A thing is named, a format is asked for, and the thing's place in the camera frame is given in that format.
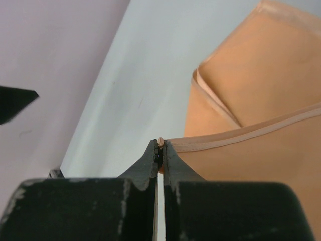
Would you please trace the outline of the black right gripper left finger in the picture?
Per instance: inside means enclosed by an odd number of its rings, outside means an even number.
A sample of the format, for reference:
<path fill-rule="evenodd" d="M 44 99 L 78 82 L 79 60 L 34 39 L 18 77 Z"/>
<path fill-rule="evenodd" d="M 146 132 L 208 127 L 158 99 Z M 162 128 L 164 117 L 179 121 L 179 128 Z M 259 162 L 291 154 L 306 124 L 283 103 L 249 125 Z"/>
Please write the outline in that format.
<path fill-rule="evenodd" d="M 23 181 L 1 218 L 1 240 L 156 240 L 158 144 L 116 178 Z"/>

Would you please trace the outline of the orange cloth napkin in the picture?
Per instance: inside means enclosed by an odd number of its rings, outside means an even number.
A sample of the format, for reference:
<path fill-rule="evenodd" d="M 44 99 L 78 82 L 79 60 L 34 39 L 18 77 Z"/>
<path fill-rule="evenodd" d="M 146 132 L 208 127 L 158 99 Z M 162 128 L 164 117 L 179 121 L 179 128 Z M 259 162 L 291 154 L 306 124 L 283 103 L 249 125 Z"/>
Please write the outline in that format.
<path fill-rule="evenodd" d="M 193 72 L 182 138 L 199 179 L 320 188 L 320 18 L 261 1 Z"/>

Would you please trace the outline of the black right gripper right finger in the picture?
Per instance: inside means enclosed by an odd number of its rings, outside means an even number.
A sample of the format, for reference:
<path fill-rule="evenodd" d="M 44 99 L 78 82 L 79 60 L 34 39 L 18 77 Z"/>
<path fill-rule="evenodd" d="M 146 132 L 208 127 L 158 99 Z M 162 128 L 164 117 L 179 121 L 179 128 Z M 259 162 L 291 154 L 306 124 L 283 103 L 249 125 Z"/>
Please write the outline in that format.
<path fill-rule="evenodd" d="M 314 240 L 295 193 L 278 182 L 207 181 L 163 145 L 166 240 Z"/>

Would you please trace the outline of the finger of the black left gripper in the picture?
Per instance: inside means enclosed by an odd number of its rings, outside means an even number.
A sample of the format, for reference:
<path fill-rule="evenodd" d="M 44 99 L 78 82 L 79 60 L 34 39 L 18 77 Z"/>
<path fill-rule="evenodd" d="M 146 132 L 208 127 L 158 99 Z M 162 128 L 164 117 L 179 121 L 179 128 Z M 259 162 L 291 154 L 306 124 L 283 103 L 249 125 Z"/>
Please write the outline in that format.
<path fill-rule="evenodd" d="M 34 90 L 1 86 L 1 125 L 10 122 L 37 98 Z"/>

